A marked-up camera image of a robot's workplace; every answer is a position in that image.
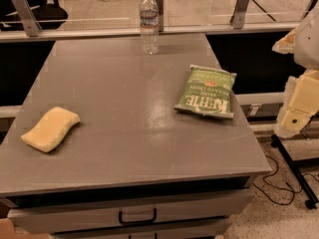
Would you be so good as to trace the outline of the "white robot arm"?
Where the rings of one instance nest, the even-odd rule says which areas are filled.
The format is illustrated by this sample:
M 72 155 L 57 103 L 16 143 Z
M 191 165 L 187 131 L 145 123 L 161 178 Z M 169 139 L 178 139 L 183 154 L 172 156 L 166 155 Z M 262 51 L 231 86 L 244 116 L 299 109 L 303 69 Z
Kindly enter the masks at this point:
M 283 106 L 279 110 L 274 132 L 289 138 L 298 134 L 319 112 L 319 11 L 313 9 L 272 50 L 292 54 L 294 62 L 305 72 L 290 76 L 285 85 Z

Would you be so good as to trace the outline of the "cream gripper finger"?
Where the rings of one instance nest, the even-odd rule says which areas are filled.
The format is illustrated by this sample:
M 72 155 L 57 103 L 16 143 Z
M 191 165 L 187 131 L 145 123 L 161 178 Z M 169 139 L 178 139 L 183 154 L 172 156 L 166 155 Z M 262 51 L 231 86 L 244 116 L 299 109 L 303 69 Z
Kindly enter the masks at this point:
M 294 41 L 297 29 L 294 28 L 283 38 L 277 41 L 273 47 L 272 51 L 279 54 L 293 54 L 294 53 Z
M 289 77 L 274 132 L 279 137 L 292 137 L 318 112 L 319 71 L 306 70 L 299 78 Z

